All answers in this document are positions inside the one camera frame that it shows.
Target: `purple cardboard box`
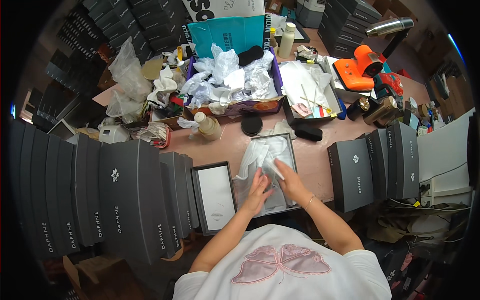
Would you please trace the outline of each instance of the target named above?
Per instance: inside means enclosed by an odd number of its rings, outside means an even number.
[[[273,78],[275,90],[280,96],[270,98],[270,99],[248,100],[248,101],[241,101],[237,103],[230,103],[223,115],[214,115],[208,108],[208,105],[202,105],[201,108],[194,108],[194,109],[189,108],[192,114],[194,115],[198,111],[201,111],[205,113],[205,115],[207,116],[223,117],[223,116],[242,115],[247,112],[278,113],[284,101],[284,96],[282,95],[283,82],[282,82],[282,76],[280,75],[280,69],[278,68],[278,62],[276,61],[276,56],[272,47],[270,47],[270,52],[272,52],[274,55],[270,74],[272,75],[272,78]],[[190,59],[189,67],[188,67],[187,80],[190,79],[196,73],[198,73],[197,70],[193,67],[194,62],[195,62],[195,58],[192,56]],[[187,105],[190,104],[191,101],[192,101],[192,96],[189,95]]]

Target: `white box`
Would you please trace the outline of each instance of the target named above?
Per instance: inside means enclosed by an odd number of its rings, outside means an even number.
[[[265,14],[264,0],[183,0],[194,22],[223,17],[253,17]]]

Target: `black cylinder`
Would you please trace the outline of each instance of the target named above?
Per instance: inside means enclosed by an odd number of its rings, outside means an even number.
[[[347,117],[355,121],[358,117],[366,113],[370,109],[370,103],[367,98],[360,98],[353,102],[347,108]]]

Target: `white water bottle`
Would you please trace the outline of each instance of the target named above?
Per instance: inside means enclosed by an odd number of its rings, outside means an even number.
[[[280,48],[278,49],[278,56],[287,59],[292,50],[293,41],[295,40],[295,24],[288,22],[285,31],[280,41]]]

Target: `pink butterfly embroidery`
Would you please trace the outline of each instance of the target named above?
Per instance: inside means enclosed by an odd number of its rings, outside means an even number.
[[[331,270],[321,254],[293,244],[283,245],[279,252],[273,246],[263,246],[247,254],[245,259],[238,275],[232,278],[232,283],[257,283],[271,278],[278,270],[284,275],[292,275],[288,272],[319,275]]]

